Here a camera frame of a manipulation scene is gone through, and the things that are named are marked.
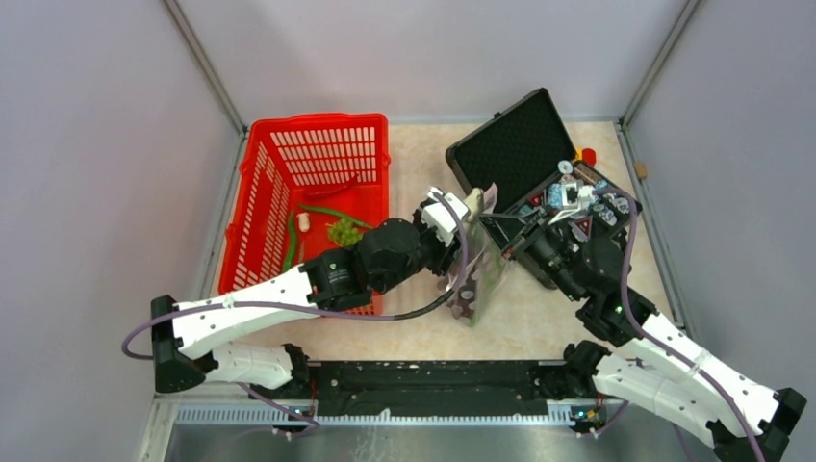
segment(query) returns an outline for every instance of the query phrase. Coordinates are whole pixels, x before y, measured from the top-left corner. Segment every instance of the beige floor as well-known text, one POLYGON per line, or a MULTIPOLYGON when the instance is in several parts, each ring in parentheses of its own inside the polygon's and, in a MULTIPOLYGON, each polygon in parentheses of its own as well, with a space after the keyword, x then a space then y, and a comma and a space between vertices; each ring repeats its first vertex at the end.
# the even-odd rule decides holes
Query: beige floor
MULTIPOLYGON (((445 150, 476 127, 397 125, 389 129, 392 217, 409 218, 429 186, 461 192, 445 163, 445 150)), ((568 123, 567 130, 576 146, 596 150, 596 168, 601 173, 632 191, 611 122, 568 123)), ((644 231, 636 241, 629 285, 670 314, 645 226, 639 229, 644 231)), ((436 278, 422 273, 386 294, 384 310, 389 314, 411 311, 438 294, 436 278)), ((440 308, 410 321, 292 321, 244 337, 242 342, 265 347, 293 343, 322 360, 560 359, 566 344, 593 339, 574 316, 580 306, 542 288, 521 267, 514 267, 490 311, 473 328, 440 308)))

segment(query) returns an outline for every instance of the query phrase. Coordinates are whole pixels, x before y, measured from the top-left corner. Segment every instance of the green grapes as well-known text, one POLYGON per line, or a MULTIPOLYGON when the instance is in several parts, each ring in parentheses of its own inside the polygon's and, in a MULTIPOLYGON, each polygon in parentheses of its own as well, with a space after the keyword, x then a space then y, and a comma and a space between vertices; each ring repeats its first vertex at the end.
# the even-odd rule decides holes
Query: green grapes
POLYGON ((329 241, 340 247, 355 245, 363 239, 363 233, 354 227, 354 222, 348 218, 340 218, 340 221, 329 226, 329 241))

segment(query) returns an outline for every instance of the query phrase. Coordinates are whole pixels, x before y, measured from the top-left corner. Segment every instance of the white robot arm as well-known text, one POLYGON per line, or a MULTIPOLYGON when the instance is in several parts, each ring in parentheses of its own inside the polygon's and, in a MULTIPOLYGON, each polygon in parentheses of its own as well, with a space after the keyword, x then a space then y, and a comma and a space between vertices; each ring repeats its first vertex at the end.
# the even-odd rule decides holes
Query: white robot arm
MULTIPOLYGON (((543 381, 545 394, 572 398, 582 389, 591 392, 588 395, 622 398, 686 429, 723 461, 750 460, 756 446, 752 440, 765 460, 779 460, 806 400, 791 389, 774 391, 736 372, 625 284, 628 300, 622 303, 621 245, 611 237, 567 244, 569 233, 559 229, 566 218, 592 205, 591 187, 577 183, 563 191, 562 211, 528 219, 519 233, 523 238, 508 240, 512 242, 505 254, 533 262, 570 299, 586 298, 577 312, 586 328, 649 367, 582 342, 568 346, 564 366, 543 381), (667 346, 689 358, 691 367, 667 352, 667 346)), ((464 247, 456 235, 457 223, 461 225, 471 212, 478 210, 470 210, 452 194, 431 189, 413 222, 390 218, 355 246, 326 251, 268 281, 193 302, 175 303, 169 296, 154 299, 156 390, 172 393, 211 381, 251 383, 269 390, 286 385, 307 368, 300 348, 259 348, 233 340, 281 322, 342 316, 344 310, 368 304, 373 291, 385 293, 422 269, 446 273, 464 247)), ((410 319, 439 306, 440 300, 444 301, 440 297, 438 303, 408 315, 378 318, 410 319)))

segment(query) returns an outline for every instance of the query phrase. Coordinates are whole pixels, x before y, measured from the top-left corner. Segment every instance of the red plastic basket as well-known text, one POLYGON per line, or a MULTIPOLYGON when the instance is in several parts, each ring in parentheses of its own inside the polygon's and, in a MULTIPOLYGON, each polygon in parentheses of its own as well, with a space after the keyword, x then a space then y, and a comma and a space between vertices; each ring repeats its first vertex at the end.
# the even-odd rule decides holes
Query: red plastic basket
MULTIPOLYGON (((226 294, 280 274, 289 248, 289 213, 302 212, 297 204, 335 209, 371 226, 387 218, 387 150, 388 120, 381 114, 298 115, 253 123, 235 215, 226 230, 218 291, 226 294), (338 188, 355 177, 355 186, 334 195, 304 195, 338 188)), ((314 212, 309 217, 309 231, 297 232, 293 264, 299 263, 301 243, 303 260, 336 246, 326 225, 338 218, 314 212)), ((381 314, 380 296, 352 313, 381 314)))

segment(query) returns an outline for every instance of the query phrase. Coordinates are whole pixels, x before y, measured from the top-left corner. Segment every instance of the cable tie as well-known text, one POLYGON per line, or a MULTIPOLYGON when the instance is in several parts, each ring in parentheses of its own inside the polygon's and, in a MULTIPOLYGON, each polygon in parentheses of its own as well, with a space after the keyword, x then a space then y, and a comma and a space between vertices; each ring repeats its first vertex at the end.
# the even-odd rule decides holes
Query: cable tie
POLYGON ((697 357, 694 358, 694 366, 689 368, 683 376, 679 377, 675 382, 677 385, 683 385, 684 383, 688 382, 689 380, 693 379, 698 373, 700 373, 700 369, 705 366, 705 362, 711 358, 711 353, 708 352, 707 349, 703 349, 697 357))
POLYGON ((232 296, 232 294, 227 294, 224 296, 224 302, 221 303, 221 306, 227 310, 232 310, 235 308, 235 298, 232 296))

